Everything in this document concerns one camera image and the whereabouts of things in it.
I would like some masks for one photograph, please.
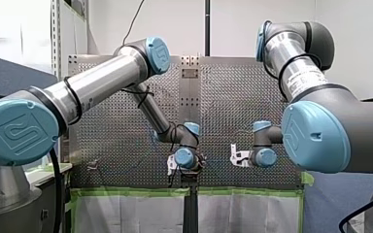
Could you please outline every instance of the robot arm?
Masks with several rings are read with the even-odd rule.
[[[45,89],[30,87],[0,100],[0,166],[16,166],[45,156],[68,125],[123,88],[145,92],[143,81],[169,69],[169,51],[159,38],[119,48],[115,57]],[[171,125],[151,96],[141,107],[158,135]],[[179,130],[176,143],[191,147],[190,130]]]
[[[148,92],[147,86],[143,83],[128,89],[133,93]],[[185,122],[183,125],[170,123],[151,95],[134,94],[134,99],[155,130],[155,138],[162,143],[180,144],[180,148],[174,154],[177,165],[192,171],[199,170],[201,167],[196,154],[199,125],[193,122]]]
[[[282,134],[290,159],[324,173],[373,173],[373,102],[328,82],[322,71],[333,55],[332,37],[318,23],[266,22],[260,29],[257,60],[279,74],[289,100]]]

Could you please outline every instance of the pegboard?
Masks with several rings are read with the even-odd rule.
[[[70,56],[69,75],[109,58]],[[170,121],[200,123],[199,151],[208,158],[200,185],[301,188],[300,174],[282,146],[275,147],[279,161],[269,169],[239,168],[229,162],[231,143],[238,150],[250,150],[252,123],[269,119],[279,124],[285,107],[276,81],[253,59],[171,57],[169,71],[146,84]],[[166,187],[170,148],[154,139],[132,96],[118,92],[85,113],[70,130],[72,186]]]

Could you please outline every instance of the silver metal tube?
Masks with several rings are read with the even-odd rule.
[[[68,79],[78,95],[83,113],[117,91],[146,80],[149,77],[147,61],[133,48],[122,48],[114,57],[92,69]],[[67,122],[77,117],[77,103],[65,82],[44,90]]]
[[[279,75],[291,58],[305,53],[304,44],[302,37],[294,32],[276,35],[265,47],[267,64]],[[284,93],[289,101],[306,89],[325,83],[328,83],[327,79],[307,56],[291,62],[283,73]]]
[[[147,86],[143,83],[133,85],[128,88],[128,90],[133,92],[146,92]],[[145,98],[144,94],[133,94],[135,101],[139,104]],[[144,113],[147,120],[150,122],[153,129],[159,134],[163,133],[169,128],[169,121],[163,113],[159,106],[156,104],[155,100],[151,95],[147,95],[145,100],[142,102],[140,109]]]

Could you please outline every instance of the blue joint cap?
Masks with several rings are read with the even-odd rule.
[[[0,101],[0,166],[36,161],[57,138],[58,123],[45,106],[22,99]]]
[[[348,135],[324,106],[310,101],[289,105],[284,111],[282,130],[288,156],[301,168],[337,173],[350,162]]]
[[[255,162],[259,167],[271,167],[277,162],[277,153],[271,149],[261,149],[256,154]]]
[[[158,37],[147,38],[147,57],[150,61],[153,71],[161,75],[168,71],[170,65],[169,50],[162,39]]]
[[[185,122],[184,126],[189,129],[193,134],[199,136],[199,124],[194,122]]]
[[[195,156],[189,149],[180,148],[175,152],[175,162],[182,168],[190,169],[195,166]]]
[[[271,121],[260,120],[253,123],[253,132],[257,132],[262,129],[266,129],[272,126]]]

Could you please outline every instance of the black pole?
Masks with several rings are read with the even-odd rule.
[[[189,188],[189,195],[184,197],[183,233],[198,232],[198,176],[181,175],[181,187]]]
[[[205,56],[210,56],[211,46],[211,0],[205,0]]]

